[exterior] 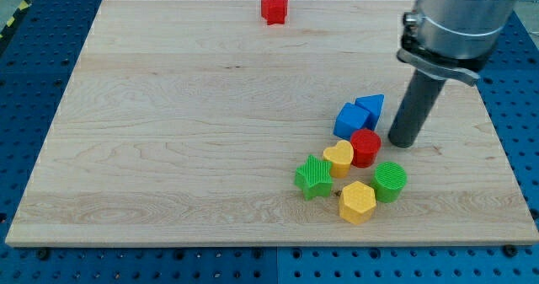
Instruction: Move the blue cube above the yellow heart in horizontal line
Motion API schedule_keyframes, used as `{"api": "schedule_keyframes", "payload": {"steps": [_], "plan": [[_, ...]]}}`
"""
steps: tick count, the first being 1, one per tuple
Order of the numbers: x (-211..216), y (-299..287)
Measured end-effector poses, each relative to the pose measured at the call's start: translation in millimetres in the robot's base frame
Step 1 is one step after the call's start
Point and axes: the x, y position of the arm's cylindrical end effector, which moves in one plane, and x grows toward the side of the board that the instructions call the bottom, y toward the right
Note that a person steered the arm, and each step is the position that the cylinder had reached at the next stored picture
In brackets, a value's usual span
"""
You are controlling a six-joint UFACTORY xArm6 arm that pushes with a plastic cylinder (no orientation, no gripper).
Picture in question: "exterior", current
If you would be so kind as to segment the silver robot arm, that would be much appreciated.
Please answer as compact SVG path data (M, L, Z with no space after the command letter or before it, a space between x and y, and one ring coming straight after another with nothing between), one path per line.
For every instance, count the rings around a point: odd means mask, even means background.
M517 0L415 0L403 14L397 58L415 68L413 81L473 86Z

